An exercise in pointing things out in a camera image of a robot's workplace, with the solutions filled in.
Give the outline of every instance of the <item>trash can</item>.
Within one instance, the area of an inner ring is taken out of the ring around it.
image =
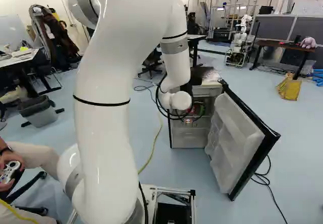
[[[57,120],[54,106],[47,95],[42,95],[20,103],[18,111],[35,127],[43,127]]]

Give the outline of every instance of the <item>hand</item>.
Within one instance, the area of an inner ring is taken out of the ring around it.
[[[12,187],[12,185],[14,184],[15,179],[12,179],[9,183],[4,184],[4,183],[0,183],[0,192],[2,191],[8,191],[10,190],[10,188]]]
[[[4,169],[5,165],[10,161],[20,162],[20,171],[25,168],[25,161],[19,154],[15,152],[5,151],[2,156],[0,156],[0,171]]]

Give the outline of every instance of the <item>yellow cable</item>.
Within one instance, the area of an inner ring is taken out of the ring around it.
[[[12,208],[12,206],[10,206],[9,204],[7,204],[6,202],[4,202],[3,200],[0,199],[0,203],[2,205],[4,205],[6,208],[8,208],[18,219],[20,220],[27,220],[30,221],[32,223],[38,224],[38,222],[34,219],[31,218],[27,218],[27,217],[22,217],[21,215],[19,215],[15,209]]]
[[[154,139],[154,141],[153,141],[153,146],[152,146],[152,151],[151,151],[151,154],[150,154],[150,156],[149,156],[149,159],[147,160],[147,162],[141,167],[141,169],[138,171],[138,174],[140,174],[146,167],[147,167],[147,165],[150,163],[150,161],[151,161],[151,159],[152,159],[152,156],[153,156],[153,152],[155,151],[155,146],[156,146],[156,141],[157,141],[157,138],[158,138],[158,136],[159,136],[159,134],[160,134],[160,132],[161,132],[161,130],[162,130],[162,128],[163,128],[163,126],[164,126],[164,124],[163,124],[163,121],[162,121],[162,119],[160,118],[160,114],[158,114],[158,118],[159,118],[159,122],[160,122],[160,128],[159,128],[159,131],[158,131],[158,133],[157,133],[157,135],[155,136],[155,139]]]

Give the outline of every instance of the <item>white robot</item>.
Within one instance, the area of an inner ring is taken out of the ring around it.
[[[69,0],[69,6],[95,33],[74,92],[78,143],[61,156],[58,175],[87,224],[133,223],[143,198],[129,145],[132,80],[160,43],[167,70],[160,102],[164,108],[191,106],[188,93],[169,93],[190,79],[184,6],[181,0]]]
[[[235,35],[234,35],[234,39],[233,39],[233,43],[235,46],[237,47],[241,47],[242,43],[246,41],[247,39],[247,22],[251,21],[252,17],[250,15],[245,14],[242,18],[241,18],[241,24],[236,25],[237,26],[241,26],[241,31],[238,31]]]

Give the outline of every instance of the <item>door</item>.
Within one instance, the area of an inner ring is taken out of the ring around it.
[[[214,101],[214,111],[205,152],[220,191],[234,201],[280,134],[269,128],[228,86]],[[172,132],[169,120],[170,141]]]

